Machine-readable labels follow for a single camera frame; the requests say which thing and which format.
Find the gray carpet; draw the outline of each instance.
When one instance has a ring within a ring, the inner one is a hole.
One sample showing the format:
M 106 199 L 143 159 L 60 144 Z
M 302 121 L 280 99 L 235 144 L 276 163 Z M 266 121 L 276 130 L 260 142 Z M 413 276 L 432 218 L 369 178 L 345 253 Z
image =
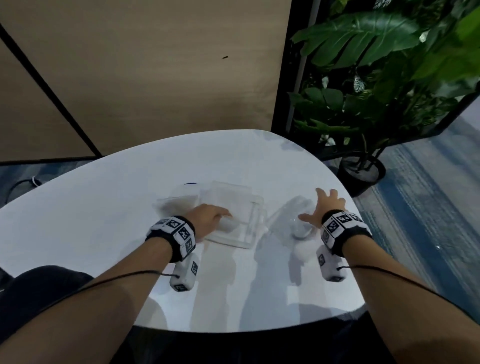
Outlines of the gray carpet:
M 459 118 L 440 136 L 386 149 L 386 177 L 355 199 L 376 241 L 478 322 L 479 151 L 480 132 Z M 0 206 L 19 179 L 48 181 L 85 163 L 0 167 Z

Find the dark clothing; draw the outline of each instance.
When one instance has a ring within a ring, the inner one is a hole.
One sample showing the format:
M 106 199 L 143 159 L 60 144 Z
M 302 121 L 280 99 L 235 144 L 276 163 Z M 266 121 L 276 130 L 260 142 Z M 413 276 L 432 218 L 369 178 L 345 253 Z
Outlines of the dark clothing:
M 0 343 L 43 307 L 92 279 L 86 273 L 57 266 L 35 268 L 13 279 L 0 293 Z M 336 364 L 359 359 L 368 363 L 395 362 L 368 313 L 358 320 L 330 318 L 290 328 L 229 334 L 134 327 L 112 363 L 135 363 L 129 341 L 138 343 L 139 340 L 132 340 L 132 335 L 139 336 L 139 332 L 140 336 L 148 332 L 155 338 L 142 348 L 154 354 L 143 356 L 138 363 L 280 363 L 312 359 Z

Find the wrist strap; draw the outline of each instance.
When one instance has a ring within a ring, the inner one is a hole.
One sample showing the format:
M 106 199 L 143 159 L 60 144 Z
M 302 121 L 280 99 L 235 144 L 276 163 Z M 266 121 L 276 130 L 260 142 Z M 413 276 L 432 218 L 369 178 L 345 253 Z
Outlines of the wrist strap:
M 355 235 L 372 237 L 367 224 L 356 214 L 342 210 L 330 210 L 323 216 L 320 236 L 332 254 L 343 257 L 343 244 Z
M 170 263 L 182 262 L 195 249 L 195 227 L 182 216 L 163 218 L 153 225 L 145 240 L 163 238 L 172 247 Z

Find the forearm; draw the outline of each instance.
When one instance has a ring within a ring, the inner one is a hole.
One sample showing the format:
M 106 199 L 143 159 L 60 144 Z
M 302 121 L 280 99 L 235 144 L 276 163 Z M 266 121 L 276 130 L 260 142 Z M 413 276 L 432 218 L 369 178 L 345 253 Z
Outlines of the forearm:
M 87 286 L 138 270 L 163 271 L 171 254 L 164 239 L 149 239 Z M 108 363 L 157 279 L 155 274 L 126 277 L 66 299 L 5 341 L 0 363 Z
M 370 265 L 413 279 L 372 239 L 355 236 L 343 246 L 350 266 Z M 471 363 L 480 358 L 480 329 L 447 301 L 386 273 L 353 269 L 373 322 L 399 363 Z

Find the beige wall panel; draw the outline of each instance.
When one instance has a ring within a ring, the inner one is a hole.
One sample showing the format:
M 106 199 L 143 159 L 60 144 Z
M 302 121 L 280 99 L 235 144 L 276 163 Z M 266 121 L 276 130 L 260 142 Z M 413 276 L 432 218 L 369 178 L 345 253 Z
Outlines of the beige wall panel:
M 0 162 L 92 155 L 0 40 Z
M 290 2 L 3 0 L 0 22 L 108 154 L 185 133 L 269 130 Z

